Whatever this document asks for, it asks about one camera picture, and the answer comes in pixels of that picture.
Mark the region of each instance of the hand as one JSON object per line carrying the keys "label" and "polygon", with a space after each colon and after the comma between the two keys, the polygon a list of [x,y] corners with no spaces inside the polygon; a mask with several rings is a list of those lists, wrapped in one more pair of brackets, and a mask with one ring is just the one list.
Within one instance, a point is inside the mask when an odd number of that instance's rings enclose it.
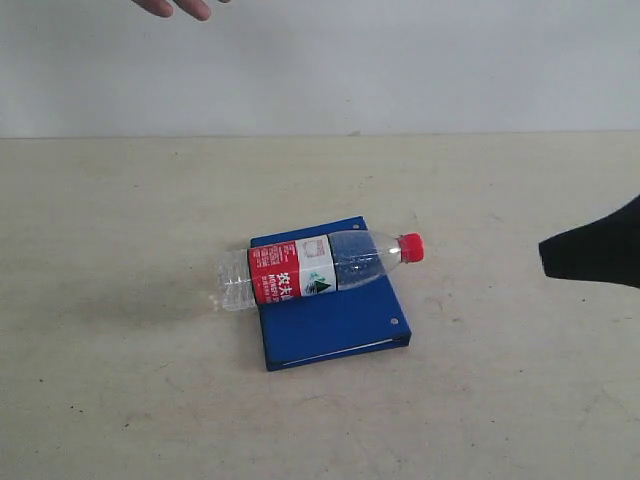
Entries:
{"label": "hand", "polygon": [[[220,3],[229,3],[231,0],[218,0]],[[187,12],[196,20],[205,21],[211,17],[211,8],[204,0],[174,0],[182,10]],[[159,17],[169,18],[173,15],[173,5],[167,0],[133,0],[147,12]]]}

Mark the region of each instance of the blue binder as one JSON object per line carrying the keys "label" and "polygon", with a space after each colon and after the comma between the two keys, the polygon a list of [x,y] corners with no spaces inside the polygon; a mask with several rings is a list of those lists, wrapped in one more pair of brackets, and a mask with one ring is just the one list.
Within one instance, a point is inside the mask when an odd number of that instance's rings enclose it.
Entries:
{"label": "blue binder", "polygon": [[[366,230],[362,217],[251,240],[252,247]],[[353,290],[259,307],[267,370],[406,347],[411,328],[387,277]]]}

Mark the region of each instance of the black object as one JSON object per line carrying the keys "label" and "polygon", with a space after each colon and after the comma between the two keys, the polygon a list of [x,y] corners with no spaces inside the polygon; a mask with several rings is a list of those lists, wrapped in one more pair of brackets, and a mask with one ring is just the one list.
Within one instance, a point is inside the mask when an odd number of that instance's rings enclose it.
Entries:
{"label": "black object", "polygon": [[539,245],[544,273],[640,288],[640,196],[617,212]]}

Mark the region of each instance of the red bottle cap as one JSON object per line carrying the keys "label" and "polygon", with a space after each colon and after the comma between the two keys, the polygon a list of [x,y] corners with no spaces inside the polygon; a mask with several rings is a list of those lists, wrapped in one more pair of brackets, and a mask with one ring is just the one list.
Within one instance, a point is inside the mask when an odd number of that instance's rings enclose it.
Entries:
{"label": "red bottle cap", "polygon": [[407,233],[398,239],[405,263],[421,262],[424,259],[424,242],[419,233]]}

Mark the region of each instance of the table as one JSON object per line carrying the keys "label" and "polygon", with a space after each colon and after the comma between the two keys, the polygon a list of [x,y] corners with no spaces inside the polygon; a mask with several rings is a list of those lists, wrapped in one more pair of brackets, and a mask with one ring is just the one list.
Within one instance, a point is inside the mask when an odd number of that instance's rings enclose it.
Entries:
{"label": "table", "polygon": [[[638,194],[640,133],[0,141],[12,479],[632,479],[640,294],[537,244]],[[362,214],[418,230],[407,349],[267,373],[217,252]]]}

